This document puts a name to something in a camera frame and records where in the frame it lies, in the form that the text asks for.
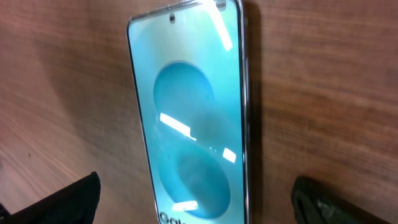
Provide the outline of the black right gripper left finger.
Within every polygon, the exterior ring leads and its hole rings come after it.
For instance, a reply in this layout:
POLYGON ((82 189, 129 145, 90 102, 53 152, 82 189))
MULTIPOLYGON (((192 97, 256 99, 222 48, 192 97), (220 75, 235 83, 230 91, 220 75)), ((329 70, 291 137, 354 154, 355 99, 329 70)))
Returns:
POLYGON ((1 206, 1 224, 92 224, 101 193, 96 172, 14 214, 1 206))

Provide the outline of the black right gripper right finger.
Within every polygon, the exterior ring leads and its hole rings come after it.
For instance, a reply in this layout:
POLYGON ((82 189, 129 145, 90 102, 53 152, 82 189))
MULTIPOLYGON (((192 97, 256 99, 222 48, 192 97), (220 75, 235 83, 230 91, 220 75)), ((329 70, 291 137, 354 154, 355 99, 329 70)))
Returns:
POLYGON ((298 224, 389 224, 306 176, 296 178, 291 202, 298 224))

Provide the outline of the turquoise screen smartphone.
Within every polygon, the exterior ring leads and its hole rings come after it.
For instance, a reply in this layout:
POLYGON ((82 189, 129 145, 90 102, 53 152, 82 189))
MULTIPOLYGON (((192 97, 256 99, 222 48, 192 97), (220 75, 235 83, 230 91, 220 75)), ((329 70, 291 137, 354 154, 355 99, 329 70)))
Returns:
POLYGON ((241 1, 130 18, 127 41, 159 223, 249 223, 241 1))

